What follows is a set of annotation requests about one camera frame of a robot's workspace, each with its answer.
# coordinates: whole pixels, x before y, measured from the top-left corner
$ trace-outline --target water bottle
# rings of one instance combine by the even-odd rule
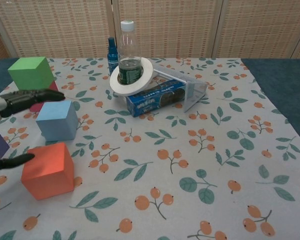
[[[115,44],[115,39],[113,37],[108,38],[109,47],[108,47],[108,66],[110,75],[118,66],[118,52]]]
[[[135,23],[131,20],[121,21],[121,38],[118,45],[119,83],[129,85],[142,75],[141,54],[135,35]]]

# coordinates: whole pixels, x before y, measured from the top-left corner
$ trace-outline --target light blue cube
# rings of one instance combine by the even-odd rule
[[[47,142],[73,140],[78,122],[74,104],[69,100],[45,102],[36,119]]]

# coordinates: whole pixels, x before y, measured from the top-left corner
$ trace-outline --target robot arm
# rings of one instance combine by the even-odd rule
[[[45,101],[62,101],[65,95],[51,89],[20,90],[0,96],[0,120],[12,114],[31,108],[32,105]],[[23,154],[12,159],[0,159],[0,170],[20,166],[35,157],[32,153]]]

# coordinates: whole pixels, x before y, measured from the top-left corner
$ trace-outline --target floral tablecloth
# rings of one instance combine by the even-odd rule
[[[110,88],[105,58],[49,59],[79,117],[66,142],[75,189],[37,201],[22,167],[1,170],[0,240],[300,239],[300,137],[247,67],[152,61],[207,82],[207,95],[186,113],[179,102],[133,118]],[[0,122],[5,157],[53,144],[37,115]]]

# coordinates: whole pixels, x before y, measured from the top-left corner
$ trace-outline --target blue spray bottle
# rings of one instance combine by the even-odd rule
[[[108,38],[109,47],[108,47],[108,65],[109,65],[109,72],[110,75],[118,66],[118,51],[115,44],[115,39],[113,37]]]

